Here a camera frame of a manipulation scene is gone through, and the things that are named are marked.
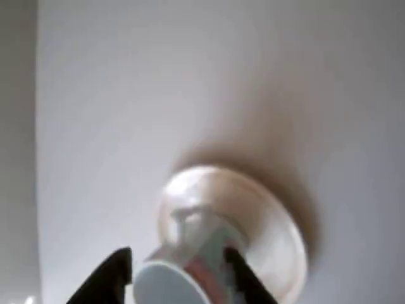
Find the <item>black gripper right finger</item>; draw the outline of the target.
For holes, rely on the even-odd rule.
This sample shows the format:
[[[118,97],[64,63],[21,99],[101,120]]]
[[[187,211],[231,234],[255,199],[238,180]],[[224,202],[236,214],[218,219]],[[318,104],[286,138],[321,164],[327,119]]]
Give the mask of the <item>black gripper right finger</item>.
[[[223,250],[223,258],[226,262],[227,281],[237,292],[235,303],[277,304],[276,299],[235,248],[226,247]]]

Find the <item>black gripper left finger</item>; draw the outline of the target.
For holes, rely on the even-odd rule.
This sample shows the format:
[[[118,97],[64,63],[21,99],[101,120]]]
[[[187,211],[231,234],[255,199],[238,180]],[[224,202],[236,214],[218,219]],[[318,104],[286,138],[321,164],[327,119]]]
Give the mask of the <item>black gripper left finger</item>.
[[[125,288],[132,283],[132,250],[120,248],[110,254],[86,278],[68,304],[124,304]]]

